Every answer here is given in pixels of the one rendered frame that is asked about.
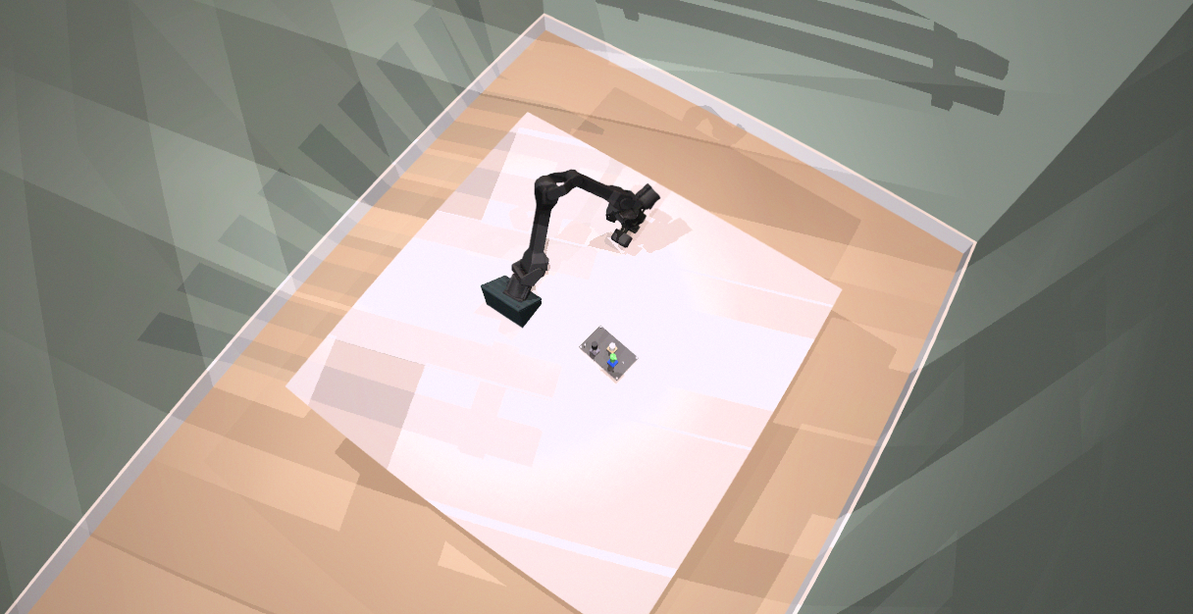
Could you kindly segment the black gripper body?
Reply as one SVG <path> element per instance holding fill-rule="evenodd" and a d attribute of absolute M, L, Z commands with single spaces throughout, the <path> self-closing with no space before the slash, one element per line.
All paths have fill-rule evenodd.
<path fill-rule="evenodd" d="M 645 215 L 643 215 L 643 212 L 645 211 L 645 207 L 643 207 L 643 211 L 641 211 L 641 209 L 642 207 L 639 207 L 639 213 L 641 215 L 639 215 L 639 221 L 638 222 L 633 222 L 633 223 L 626 223 L 625 222 L 624 225 L 622 227 L 622 230 L 616 229 L 616 231 L 611 236 L 611 238 L 613 241 L 616 241 L 616 242 L 618 242 L 618 244 L 622 244 L 623 247 L 625 247 L 625 249 L 630 244 L 630 242 L 632 241 L 632 236 L 630 236 L 630 235 L 626 234 L 628 230 L 630 230 L 631 232 L 635 232 L 635 230 L 639 228 L 639 223 L 645 217 Z M 623 230 L 624 230 L 624 232 L 623 232 Z"/>

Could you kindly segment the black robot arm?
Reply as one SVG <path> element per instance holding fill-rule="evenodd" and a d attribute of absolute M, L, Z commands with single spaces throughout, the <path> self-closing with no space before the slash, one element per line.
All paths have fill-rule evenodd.
<path fill-rule="evenodd" d="M 561 186 L 557 182 L 563 182 Z M 521 260 L 509 263 L 513 274 L 503 290 L 503 294 L 520 302 L 525 300 L 531 289 L 538 283 L 540 277 L 548 271 L 548 256 L 544 253 L 544 244 L 550 224 L 550 213 L 554 205 L 557 205 L 561 196 L 567 196 L 573 188 L 582 188 L 591 194 L 605 198 L 608 201 L 605 217 L 608 222 L 619 222 L 622 225 L 639 221 L 639 207 L 649 209 L 659 201 L 661 196 L 651 188 L 649 182 L 639 192 L 633 194 L 632 190 L 624 190 L 619 185 L 605 184 L 587 178 L 577 170 L 560 170 L 534 180 L 534 225 L 530 236 L 526 252 Z"/>

